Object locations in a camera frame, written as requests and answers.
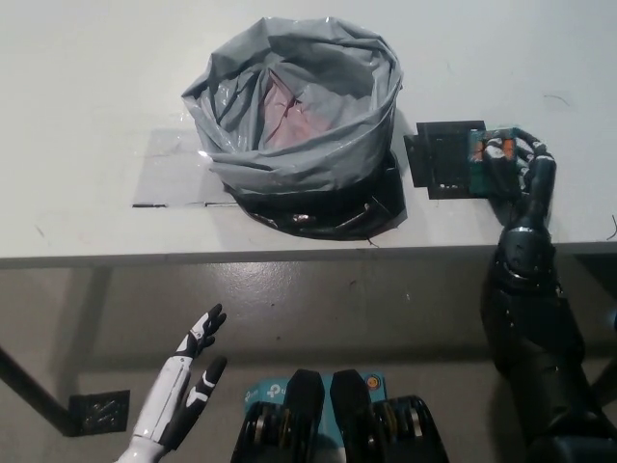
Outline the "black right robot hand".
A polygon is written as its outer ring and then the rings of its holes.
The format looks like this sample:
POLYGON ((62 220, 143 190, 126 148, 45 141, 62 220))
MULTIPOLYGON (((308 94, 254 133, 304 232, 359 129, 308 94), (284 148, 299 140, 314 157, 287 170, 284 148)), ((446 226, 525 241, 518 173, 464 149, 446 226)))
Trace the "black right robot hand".
POLYGON ((556 177, 547 145, 518 127, 488 131, 482 164, 492 196, 509 204, 507 226, 545 231, 556 177))

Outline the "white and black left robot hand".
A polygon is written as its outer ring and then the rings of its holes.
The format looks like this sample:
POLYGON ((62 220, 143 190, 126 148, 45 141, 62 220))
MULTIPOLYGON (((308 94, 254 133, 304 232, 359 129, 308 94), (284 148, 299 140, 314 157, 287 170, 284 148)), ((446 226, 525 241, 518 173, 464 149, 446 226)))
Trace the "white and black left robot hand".
POLYGON ((148 392, 122 461, 158 462, 187 437, 220 381, 228 359, 216 357, 194 386, 189 385, 191 367, 204 349, 215 342, 226 319, 223 306, 217 304, 184 335, 148 392))

